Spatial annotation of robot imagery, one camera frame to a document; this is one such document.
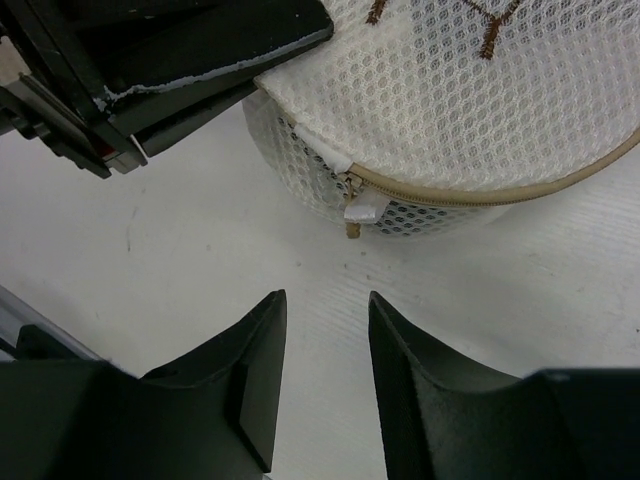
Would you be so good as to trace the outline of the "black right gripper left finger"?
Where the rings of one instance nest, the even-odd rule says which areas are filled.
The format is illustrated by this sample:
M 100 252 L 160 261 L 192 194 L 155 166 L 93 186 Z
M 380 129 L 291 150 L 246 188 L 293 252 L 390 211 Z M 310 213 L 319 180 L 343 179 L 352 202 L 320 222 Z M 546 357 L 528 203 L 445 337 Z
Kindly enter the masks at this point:
M 287 327 L 283 291 L 143 376 L 1 294 L 5 479 L 263 479 Z

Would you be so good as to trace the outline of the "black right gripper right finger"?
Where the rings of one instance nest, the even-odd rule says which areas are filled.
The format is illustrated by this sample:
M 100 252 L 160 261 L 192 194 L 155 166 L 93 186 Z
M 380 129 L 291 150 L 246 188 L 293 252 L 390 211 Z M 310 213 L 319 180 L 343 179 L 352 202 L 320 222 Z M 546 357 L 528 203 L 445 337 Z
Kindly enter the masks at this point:
M 391 479 L 635 479 L 639 372 L 545 368 L 522 378 L 459 353 L 369 298 L 369 345 Z

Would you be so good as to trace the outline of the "white mesh laundry bag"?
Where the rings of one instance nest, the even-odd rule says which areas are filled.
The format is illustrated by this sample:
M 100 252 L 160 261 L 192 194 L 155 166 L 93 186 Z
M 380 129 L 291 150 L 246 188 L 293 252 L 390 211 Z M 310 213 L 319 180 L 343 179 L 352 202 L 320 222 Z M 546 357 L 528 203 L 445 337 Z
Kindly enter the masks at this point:
M 333 38 L 242 109 L 288 191 L 351 239 L 485 223 L 638 144 L 635 1 L 326 7 Z

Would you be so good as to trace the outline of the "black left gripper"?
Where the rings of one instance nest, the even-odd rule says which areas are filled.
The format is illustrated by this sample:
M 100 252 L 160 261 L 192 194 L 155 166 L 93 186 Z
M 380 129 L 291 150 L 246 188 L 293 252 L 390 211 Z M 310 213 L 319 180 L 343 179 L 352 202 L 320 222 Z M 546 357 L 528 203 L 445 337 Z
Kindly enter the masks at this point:
M 320 1 L 5 1 L 1 126 L 126 173 L 333 33 Z

